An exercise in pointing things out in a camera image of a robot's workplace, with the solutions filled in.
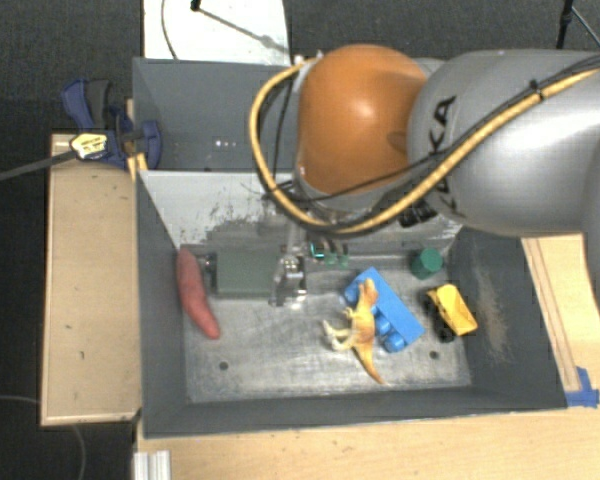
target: sticker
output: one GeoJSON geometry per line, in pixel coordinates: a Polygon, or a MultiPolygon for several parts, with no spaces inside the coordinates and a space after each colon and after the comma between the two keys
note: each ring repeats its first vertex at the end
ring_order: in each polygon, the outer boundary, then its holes
{"type": "Polygon", "coordinates": [[[69,143],[80,160],[100,160],[107,153],[107,136],[103,133],[82,133],[69,143]]]}

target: wooden board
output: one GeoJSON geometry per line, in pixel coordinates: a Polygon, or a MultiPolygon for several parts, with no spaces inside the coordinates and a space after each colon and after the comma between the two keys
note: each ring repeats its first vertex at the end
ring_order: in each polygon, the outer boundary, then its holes
{"type": "MultiPolygon", "coordinates": [[[[52,154],[71,137],[55,135],[52,154]]],[[[51,169],[42,425],[127,420],[140,407],[133,204],[120,169],[51,169]]]]}

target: wooden table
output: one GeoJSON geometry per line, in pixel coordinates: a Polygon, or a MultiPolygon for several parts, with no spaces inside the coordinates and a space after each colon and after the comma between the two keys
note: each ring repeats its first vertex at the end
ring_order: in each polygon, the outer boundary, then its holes
{"type": "MultiPolygon", "coordinates": [[[[53,152],[67,136],[55,136],[53,152]]],[[[132,418],[141,405],[128,174],[54,167],[43,357],[43,425],[132,418]]],[[[600,389],[600,317],[579,236],[526,240],[563,383],[573,365],[600,389]]],[[[600,478],[600,407],[345,428],[144,440],[175,480],[600,478]]]]}

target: white paper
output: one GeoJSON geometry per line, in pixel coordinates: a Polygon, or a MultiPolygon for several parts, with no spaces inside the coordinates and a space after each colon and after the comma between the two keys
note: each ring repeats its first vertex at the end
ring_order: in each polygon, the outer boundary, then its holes
{"type": "MultiPolygon", "coordinates": [[[[164,23],[181,60],[289,66],[282,0],[165,0],[164,23]]],[[[144,55],[173,58],[162,29],[162,0],[144,0],[144,55]]]]}

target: yellow cable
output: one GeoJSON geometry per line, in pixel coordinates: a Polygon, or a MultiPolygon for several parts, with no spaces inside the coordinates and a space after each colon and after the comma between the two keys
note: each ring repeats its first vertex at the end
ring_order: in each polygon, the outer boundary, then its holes
{"type": "MultiPolygon", "coordinates": [[[[271,192],[271,195],[275,197],[278,202],[298,220],[314,226],[331,226],[331,224],[327,221],[315,219],[307,215],[303,210],[298,208],[284,192],[278,189],[276,182],[269,171],[267,162],[262,154],[262,149],[260,148],[260,139],[258,137],[258,115],[260,113],[260,107],[262,106],[262,103],[271,89],[273,89],[273,87],[275,87],[281,81],[293,76],[305,64],[314,62],[315,60],[316,59],[310,59],[305,63],[291,66],[290,68],[287,68],[273,76],[264,84],[264,86],[262,86],[253,101],[253,105],[251,106],[251,113],[249,115],[249,135],[251,139],[251,147],[253,149],[253,156],[258,169],[262,174],[262,178],[271,192]]],[[[548,99],[552,96],[555,96],[556,94],[568,89],[581,80],[591,76],[597,71],[598,69],[585,71],[583,73],[579,73],[555,82],[540,91],[540,94],[531,94],[515,105],[508,107],[506,110],[495,116],[493,119],[476,130],[473,134],[471,134],[467,140],[465,140],[455,151],[453,151],[453,153],[451,153],[443,162],[441,162],[438,167],[431,171],[431,173],[429,173],[424,180],[422,180],[408,194],[405,194],[405,196],[398,202],[375,217],[371,217],[360,224],[337,230],[336,234],[368,231],[375,226],[384,224],[385,222],[397,217],[400,215],[400,213],[405,211],[409,206],[417,202],[419,199],[423,198],[433,187],[440,183],[440,181],[442,181],[442,179],[444,179],[444,177],[447,176],[451,170],[453,170],[469,153],[471,153],[471,151],[478,147],[491,134],[502,128],[512,119],[518,117],[520,114],[542,102],[543,99],[548,99]]]]}

